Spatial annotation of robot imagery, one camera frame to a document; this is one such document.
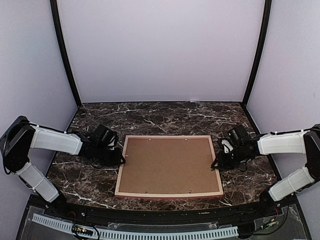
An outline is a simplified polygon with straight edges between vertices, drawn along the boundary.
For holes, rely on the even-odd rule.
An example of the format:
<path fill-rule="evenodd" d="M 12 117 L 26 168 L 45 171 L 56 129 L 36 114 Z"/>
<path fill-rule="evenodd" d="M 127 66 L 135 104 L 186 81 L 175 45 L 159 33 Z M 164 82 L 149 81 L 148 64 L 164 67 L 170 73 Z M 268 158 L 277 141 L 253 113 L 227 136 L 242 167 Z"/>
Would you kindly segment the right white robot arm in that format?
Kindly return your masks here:
<path fill-rule="evenodd" d="M 255 213 L 266 217 L 275 203 L 299 193 L 320 180 L 320 126 L 292 131 L 275 131 L 251 136 L 241 124 L 228 131 L 226 138 L 218 140 L 220 152 L 212 170 L 232 170 L 241 163 L 260 156 L 283 157 L 293 163 L 291 172 L 264 190 L 255 205 Z"/>

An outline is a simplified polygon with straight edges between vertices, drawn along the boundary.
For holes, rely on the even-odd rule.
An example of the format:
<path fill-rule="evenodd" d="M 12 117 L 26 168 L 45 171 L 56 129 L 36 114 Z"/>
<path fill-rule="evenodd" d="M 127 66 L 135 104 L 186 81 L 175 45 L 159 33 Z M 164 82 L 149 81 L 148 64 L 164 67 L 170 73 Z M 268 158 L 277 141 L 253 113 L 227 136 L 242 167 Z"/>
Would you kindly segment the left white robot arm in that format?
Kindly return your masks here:
<path fill-rule="evenodd" d="M 60 218 L 71 213 L 64 194 L 31 160 L 35 150 L 61 152 L 88 160 L 97 160 L 104 166 L 120 166 L 126 159 L 118 144 L 118 134 L 100 124 L 95 131 L 81 134 L 61 131 L 18 116 L 0 138 L 0 154 L 6 174 L 16 174 L 33 192 L 51 204 L 51 210 Z"/>

